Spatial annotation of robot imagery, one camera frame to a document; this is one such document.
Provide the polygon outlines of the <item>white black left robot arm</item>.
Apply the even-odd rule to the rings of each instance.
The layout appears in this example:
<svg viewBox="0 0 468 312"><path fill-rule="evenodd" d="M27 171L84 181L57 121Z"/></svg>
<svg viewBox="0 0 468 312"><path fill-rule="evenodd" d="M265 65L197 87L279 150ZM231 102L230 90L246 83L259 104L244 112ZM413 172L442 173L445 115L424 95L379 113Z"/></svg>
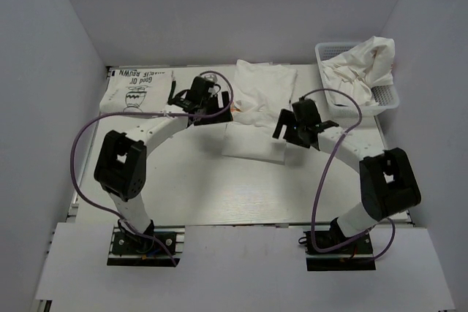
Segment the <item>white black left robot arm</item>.
<svg viewBox="0 0 468 312"><path fill-rule="evenodd" d="M142 198L147 158L191 126L233 121L232 103L229 80L219 72L205 71L193 79L189 89L171 96L165 111L126 132L112 130L105 135L94 179L113 200L120 225L137 252L148 252L154 246L154 223Z"/></svg>

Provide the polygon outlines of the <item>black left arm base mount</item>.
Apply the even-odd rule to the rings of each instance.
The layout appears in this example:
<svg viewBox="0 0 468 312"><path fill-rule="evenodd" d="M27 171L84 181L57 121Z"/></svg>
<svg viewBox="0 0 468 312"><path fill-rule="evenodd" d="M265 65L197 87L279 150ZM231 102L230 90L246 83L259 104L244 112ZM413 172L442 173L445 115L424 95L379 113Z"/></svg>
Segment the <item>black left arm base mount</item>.
<svg viewBox="0 0 468 312"><path fill-rule="evenodd" d="M176 267L184 249L184 227L154 227L153 240L138 237L122 225L113 228L107 266L111 267Z"/></svg>

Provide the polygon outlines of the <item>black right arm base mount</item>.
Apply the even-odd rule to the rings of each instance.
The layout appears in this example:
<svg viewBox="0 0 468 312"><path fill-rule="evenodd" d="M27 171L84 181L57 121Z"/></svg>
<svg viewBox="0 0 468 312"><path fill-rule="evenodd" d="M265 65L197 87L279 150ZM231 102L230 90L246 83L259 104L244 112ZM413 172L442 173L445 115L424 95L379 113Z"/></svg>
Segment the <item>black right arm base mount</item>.
<svg viewBox="0 0 468 312"><path fill-rule="evenodd" d="M305 249L309 272L375 271L374 249L369 235L348 246L327 253L319 253L312 246L311 232L304 232L298 245Z"/></svg>

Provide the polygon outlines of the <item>white cartoon print t-shirt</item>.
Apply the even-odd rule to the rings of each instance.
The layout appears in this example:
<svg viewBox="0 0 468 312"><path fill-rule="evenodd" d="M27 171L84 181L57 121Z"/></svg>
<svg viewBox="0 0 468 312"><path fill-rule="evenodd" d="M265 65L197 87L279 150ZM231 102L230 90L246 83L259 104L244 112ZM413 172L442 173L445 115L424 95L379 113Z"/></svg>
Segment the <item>white cartoon print t-shirt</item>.
<svg viewBox="0 0 468 312"><path fill-rule="evenodd" d="M274 139L279 114L290 107L298 76L289 66L237 60L232 81L233 121L224 132L222 155L283 164L286 143Z"/></svg>

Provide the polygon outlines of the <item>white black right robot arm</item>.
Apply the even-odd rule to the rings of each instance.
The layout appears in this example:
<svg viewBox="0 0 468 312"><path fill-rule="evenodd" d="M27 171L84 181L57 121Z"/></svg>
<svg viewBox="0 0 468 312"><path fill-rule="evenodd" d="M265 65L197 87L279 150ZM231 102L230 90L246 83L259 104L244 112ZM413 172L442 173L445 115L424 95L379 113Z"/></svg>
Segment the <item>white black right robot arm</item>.
<svg viewBox="0 0 468 312"><path fill-rule="evenodd" d="M315 102L300 99L281 110L273 138L302 148L314 148L357 172L361 200L331 222L328 236L338 252L348 252L357 238L382 220L421 203L422 196L407 153L383 150L360 141L334 121L323 121Z"/></svg>

